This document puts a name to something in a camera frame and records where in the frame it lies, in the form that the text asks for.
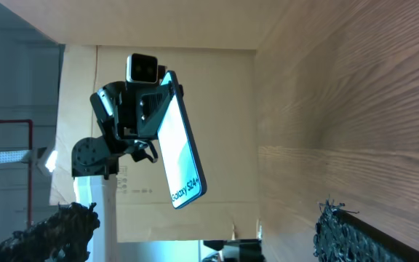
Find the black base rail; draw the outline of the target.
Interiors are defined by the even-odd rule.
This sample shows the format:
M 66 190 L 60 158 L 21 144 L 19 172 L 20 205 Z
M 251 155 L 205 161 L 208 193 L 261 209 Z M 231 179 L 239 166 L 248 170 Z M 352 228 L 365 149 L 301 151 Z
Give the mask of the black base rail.
M 266 262 L 259 239 L 204 240 L 212 252 L 201 262 Z

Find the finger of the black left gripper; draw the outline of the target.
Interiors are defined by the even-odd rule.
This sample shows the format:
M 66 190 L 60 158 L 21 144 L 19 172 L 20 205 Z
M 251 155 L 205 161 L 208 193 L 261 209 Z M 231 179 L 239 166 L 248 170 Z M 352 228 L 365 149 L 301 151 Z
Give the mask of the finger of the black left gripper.
M 170 82 L 155 87 L 143 87 L 136 93 L 137 136 L 154 140 L 158 128 L 174 95 Z

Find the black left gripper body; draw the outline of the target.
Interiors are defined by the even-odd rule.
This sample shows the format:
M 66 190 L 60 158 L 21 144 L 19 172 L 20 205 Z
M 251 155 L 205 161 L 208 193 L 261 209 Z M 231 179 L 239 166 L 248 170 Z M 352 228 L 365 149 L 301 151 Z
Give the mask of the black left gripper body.
M 96 142 L 105 159 L 129 154 L 135 162 L 147 159 L 157 162 L 158 154 L 150 139 L 137 136 L 136 93 L 155 84 L 111 82 L 89 97 L 97 124 L 102 132 Z

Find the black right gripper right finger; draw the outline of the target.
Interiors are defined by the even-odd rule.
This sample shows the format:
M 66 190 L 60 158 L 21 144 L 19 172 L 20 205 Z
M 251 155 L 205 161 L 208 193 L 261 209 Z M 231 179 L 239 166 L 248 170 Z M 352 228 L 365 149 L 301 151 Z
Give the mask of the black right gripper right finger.
M 419 261 L 416 250 L 358 219 L 343 203 L 327 199 L 319 204 L 315 224 L 314 257 L 321 262 Z

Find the blue Galaxy smartphone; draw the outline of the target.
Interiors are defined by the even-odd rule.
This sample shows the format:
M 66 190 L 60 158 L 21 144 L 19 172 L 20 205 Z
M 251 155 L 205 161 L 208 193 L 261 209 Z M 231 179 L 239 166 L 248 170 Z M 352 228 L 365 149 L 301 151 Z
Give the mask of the blue Galaxy smartphone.
M 171 203 L 181 209 L 207 192 L 207 182 L 177 74 L 166 72 L 161 86 L 170 91 L 170 99 L 157 135 Z

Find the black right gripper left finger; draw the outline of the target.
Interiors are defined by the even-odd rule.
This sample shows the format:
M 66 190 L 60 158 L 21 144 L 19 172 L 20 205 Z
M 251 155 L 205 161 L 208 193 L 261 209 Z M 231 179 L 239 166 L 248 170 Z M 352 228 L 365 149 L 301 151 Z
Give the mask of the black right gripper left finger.
M 87 261 L 89 241 L 100 227 L 96 203 L 72 202 L 0 243 L 0 262 Z

